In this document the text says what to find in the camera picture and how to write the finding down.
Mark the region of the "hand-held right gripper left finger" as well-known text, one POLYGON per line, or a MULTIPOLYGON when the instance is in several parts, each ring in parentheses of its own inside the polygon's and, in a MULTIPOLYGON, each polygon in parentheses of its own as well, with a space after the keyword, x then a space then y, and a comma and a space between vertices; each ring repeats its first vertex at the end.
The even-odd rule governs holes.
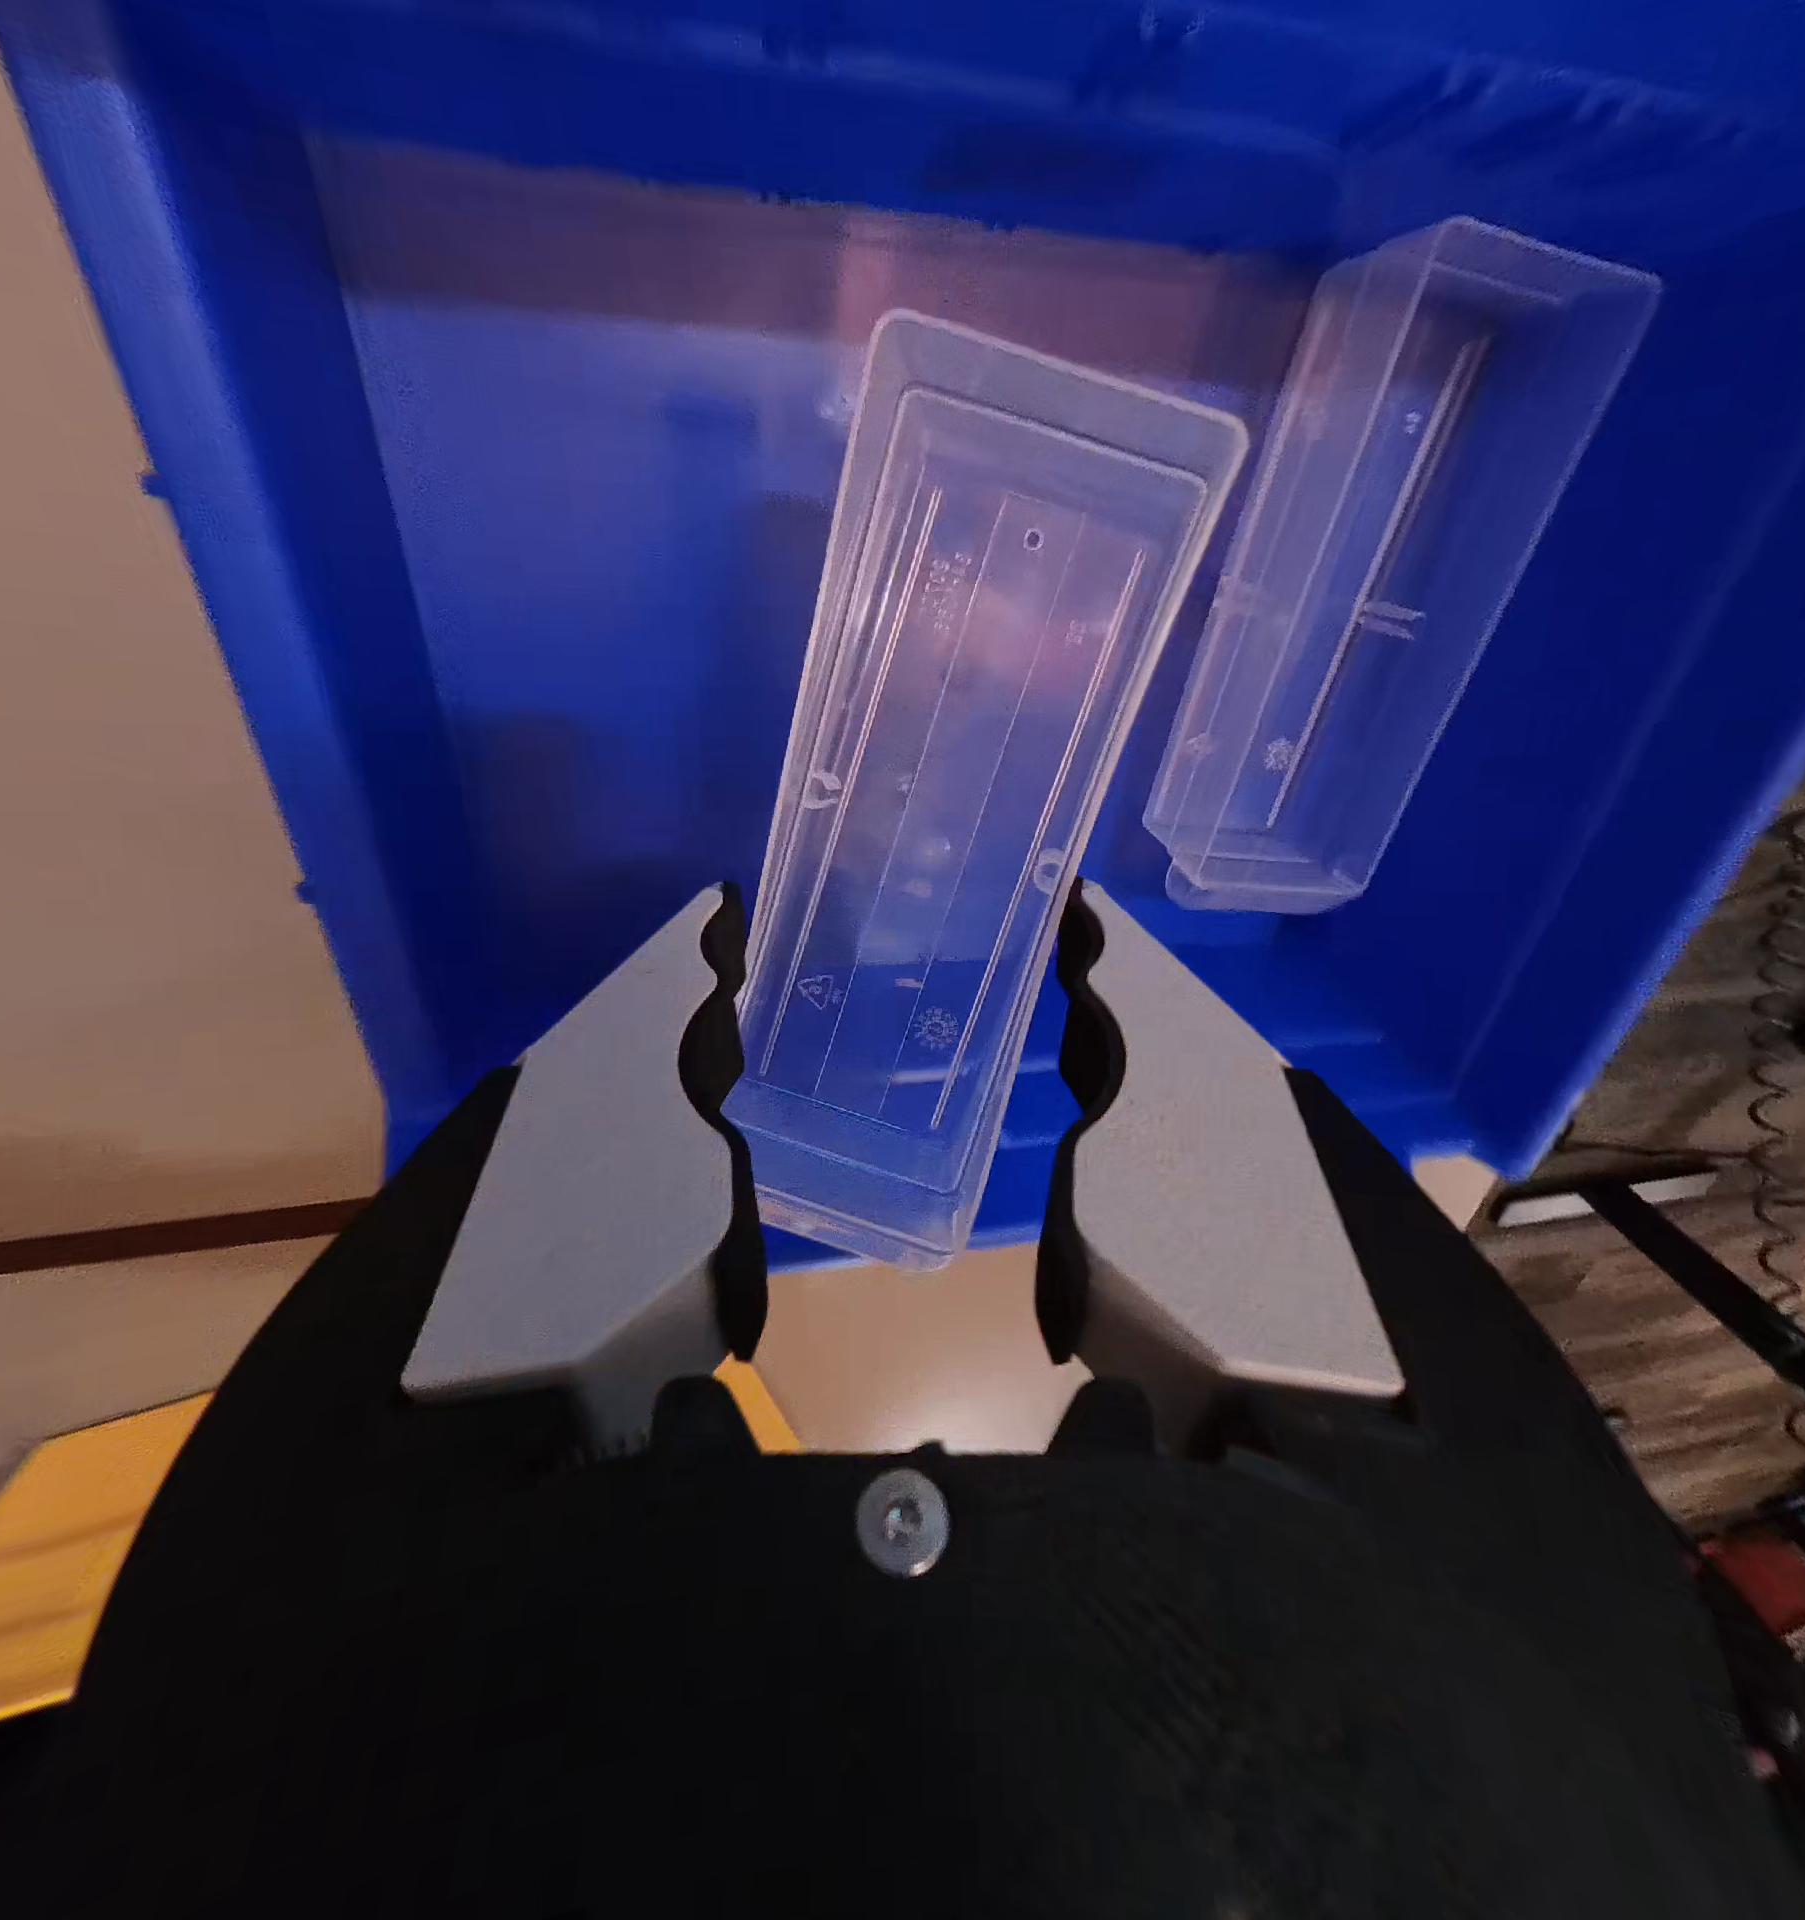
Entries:
POLYGON ((584 1428, 648 1428, 669 1382, 751 1355, 766 1248, 722 1113, 746 935, 740 887, 701 887, 521 1054, 410 1399, 555 1387, 584 1428))

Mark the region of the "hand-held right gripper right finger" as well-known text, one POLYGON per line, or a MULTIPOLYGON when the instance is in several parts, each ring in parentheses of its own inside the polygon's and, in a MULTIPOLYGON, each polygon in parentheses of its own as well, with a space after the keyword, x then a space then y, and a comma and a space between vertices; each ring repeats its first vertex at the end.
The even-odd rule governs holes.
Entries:
POLYGON ((1059 1139, 1035 1263, 1056 1363, 1154 1443, 1256 1396, 1384 1407, 1402 1368, 1284 1057, 1097 883, 1059 921, 1059 1139))

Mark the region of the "clear plastic drawer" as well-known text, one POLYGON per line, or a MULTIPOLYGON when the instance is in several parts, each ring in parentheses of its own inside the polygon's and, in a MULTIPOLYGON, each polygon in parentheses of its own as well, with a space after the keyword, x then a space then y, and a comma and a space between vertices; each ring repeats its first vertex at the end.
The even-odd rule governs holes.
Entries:
POLYGON ((765 1223, 962 1253, 1064 892, 1237 489, 1235 414, 875 326, 738 994, 765 1223))
POLYGON ((1367 892, 1660 294, 1468 216, 1318 280, 1145 809, 1172 904, 1367 892))

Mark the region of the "blue plastic bin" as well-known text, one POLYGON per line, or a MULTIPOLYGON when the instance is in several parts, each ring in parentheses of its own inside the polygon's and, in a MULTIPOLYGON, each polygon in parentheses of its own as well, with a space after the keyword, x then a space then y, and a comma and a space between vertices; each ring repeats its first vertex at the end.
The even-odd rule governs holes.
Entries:
POLYGON ((1805 4, 0 4, 398 1166, 765 859, 870 326, 1256 419, 1450 218, 1660 300, 1368 892, 1084 874, 1408 1160, 1522 1174, 1805 768, 1805 4))

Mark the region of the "black metal bar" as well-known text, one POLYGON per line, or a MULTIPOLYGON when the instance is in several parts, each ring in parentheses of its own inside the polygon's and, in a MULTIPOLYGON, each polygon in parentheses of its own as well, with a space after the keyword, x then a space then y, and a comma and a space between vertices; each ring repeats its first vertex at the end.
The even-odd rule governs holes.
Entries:
POLYGON ((1805 1326, 1668 1217, 1672 1204, 1705 1195, 1715 1177, 1700 1161, 1678 1161, 1674 1170, 1647 1176, 1585 1171, 1568 1179, 1522 1182, 1492 1194, 1486 1220, 1501 1230, 1546 1227, 1580 1216, 1606 1221, 1764 1368, 1805 1396, 1805 1326))

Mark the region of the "yellow flat board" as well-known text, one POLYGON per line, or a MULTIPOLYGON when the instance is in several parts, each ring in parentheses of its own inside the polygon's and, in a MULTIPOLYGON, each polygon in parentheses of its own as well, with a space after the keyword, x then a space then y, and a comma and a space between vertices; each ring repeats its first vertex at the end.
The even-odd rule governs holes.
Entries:
POLYGON ((0 1723, 66 1704, 146 1511, 207 1396, 44 1439, 0 1492, 0 1723))

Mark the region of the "red and black object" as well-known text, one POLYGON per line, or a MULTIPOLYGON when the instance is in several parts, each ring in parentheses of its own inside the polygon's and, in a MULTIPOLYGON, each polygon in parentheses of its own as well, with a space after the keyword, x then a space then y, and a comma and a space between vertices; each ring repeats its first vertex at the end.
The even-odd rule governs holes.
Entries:
POLYGON ((1805 1659, 1805 1508, 1755 1518, 1696 1541, 1716 1571, 1798 1659, 1805 1659))

